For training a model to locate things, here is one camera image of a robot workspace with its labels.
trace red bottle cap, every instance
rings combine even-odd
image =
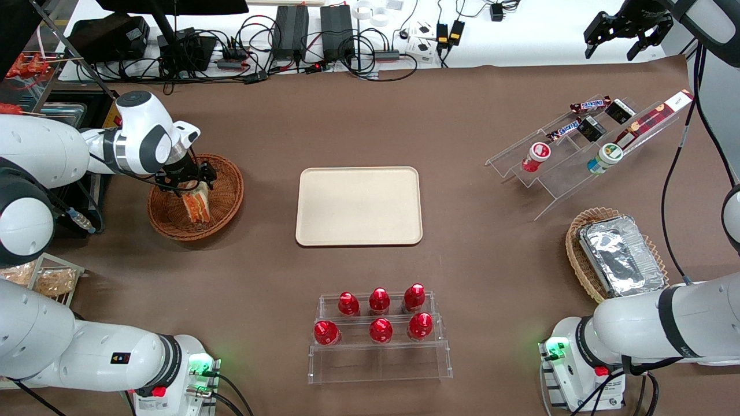
[[[378,318],[370,324],[370,338],[378,343],[387,343],[393,336],[393,326],[385,318]]]
[[[433,328],[433,319],[430,314],[417,313],[408,322],[408,336],[415,340],[422,340],[431,334]]]
[[[370,309],[374,311],[385,311],[391,306],[391,298],[388,296],[386,290],[379,287],[372,291],[370,294]]]
[[[321,345],[331,345],[338,341],[339,336],[339,329],[334,322],[318,321],[314,325],[314,338]]]
[[[339,296],[337,307],[342,315],[358,316],[360,314],[360,302],[350,292],[344,292]]]
[[[421,283],[415,283],[403,294],[403,306],[407,311],[414,312],[421,308],[425,298],[424,286]]]
[[[593,372],[596,373],[597,377],[604,377],[605,375],[609,375],[609,369],[604,366],[594,367]]]
[[[165,393],[167,393],[166,387],[156,386],[152,389],[152,396],[154,397],[164,397]]]

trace wicker basket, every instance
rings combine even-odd
[[[578,214],[578,216],[571,223],[571,228],[568,229],[568,233],[565,235],[565,251],[568,252],[568,260],[571,262],[571,266],[576,272],[576,277],[578,277],[578,281],[581,282],[581,286],[583,286],[583,289],[586,289],[586,292],[597,303],[601,303],[604,299],[606,299],[607,293],[602,287],[601,281],[596,275],[596,272],[593,270],[591,262],[588,260],[588,257],[586,257],[586,254],[583,252],[583,248],[581,247],[581,243],[578,241],[578,235],[576,233],[578,232],[578,229],[580,227],[583,227],[586,224],[608,220],[609,218],[614,218],[617,215],[619,215],[619,212],[611,208],[587,209],[584,212]],[[655,244],[653,244],[653,242],[650,241],[650,239],[646,235],[643,235],[642,237],[645,239],[645,243],[650,249],[650,252],[653,253],[653,257],[655,257],[656,261],[658,262],[658,267],[660,267],[660,271],[663,272],[665,280],[668,281],[668,276],[665,272],[665,265],[663,264],[663,260],[660,258],[660,255],[655,248]]]
[[[216,171],[213,190],[208,193],[209,223],[190,222],[185,204],[173,192],[162,192],[157,187],[149,191],[149,222],[158,233],[172,240],[200,240],[224,228],[236,215],[244,197],[244,180],[236,165],[219,155],[203,154],[198,159],[207,160]]]

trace power supply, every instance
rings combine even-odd
[[[277,26],[275,48],[272,55],[277,61],[292,59],[296,63],[306,58],[306,37],[309,34],[309,9],[307,6],[278,6],[275,17]]]
[[[321,32],[324,61],[333,62],[354,53],[354,45],[348,40],[352,37],[348,5],[321,7]]]

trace green indicator light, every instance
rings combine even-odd
[[[193,354],[190,356],[188,362],[188,368],[195,374],[203,374],[204,371],[209,371],[213,365],[213,358],[206,353]]]

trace clear acrylic rack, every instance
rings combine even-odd
[[[595,95],[588,101],[603,98],[603,95]],[[639,108],[635,102],[629,98],[621,98],[620,100],[632,110],[636,111],[636,109]],[[573,130],[572,132],[563,135],[561,138],[558,138],[556,141],[552,141],[547,138],[546,135],[548,133],[558,130],[560,127],[576,120],[576,115],[572,112],[563,114],[546,126],[531,133],[517,143],[512,144],[506,150],[503,150],[494,157],[488,159],[485,162],[485,165],[493,167],[504,179],[516,176],[527,188],[538,184],[553,198],[552,202],[550,202],[549,205],[547,205],[541,213],[535,217],[534,220],[537,221],[547,211],[567,200],[573,194],[592,182],[597,176],[600,176],[591,173],[591,171],[586,167],[587,163],[596,156],[603,145],[613,143],[617,136],[633,122],[639,120],[661,104],[662,102],[658,101],[649,107],[646,107],[642,111],[636,111],[636,114],[623,124],[619,124],[614,121],[608,114],[604,113],[603,110],[583,115],[582,119],[585,116],[590,115],[607,130],[607,132],[595,142],[589,142],[588,139],[578,130]],[[634,154],[634,152],[645,142],[661,132],[665,127],[668,127],[674,121],[678,120],[677,115],[679,113],[680,112],[670,114],[665,119],[653,125],[647,132],[640,135],[627,149],[625,149],[623,159],[627,158],[630,154]],[[531,145],[538,141],[549,144],[551,149],[550,157],[540,165],[537,171],[527,172],[522,168],[522,159],[527,155]],[[607,175],[610,171],[618,169],[621,164],[624,164],[624,160],[620,161],[604,174]]]
[[[315,320],[334,322],[342,333],[342,341],[331,346],[311,343],[309,384],[452,378],[449,341],[434,293],[426,293],[422,309],[432,316],[434,332],[422,341],[410,340],[406,335],[412,315],[401,312],[403,293],[389,295],[390,310],[382,316],[368,315],[369,294],[356,295],[363,312],[358,317],[339,313],[339,295],[319,297]],[[393,326],[388,343],[376,344],[369,337],[369,325],[377,318],[388,319]]]

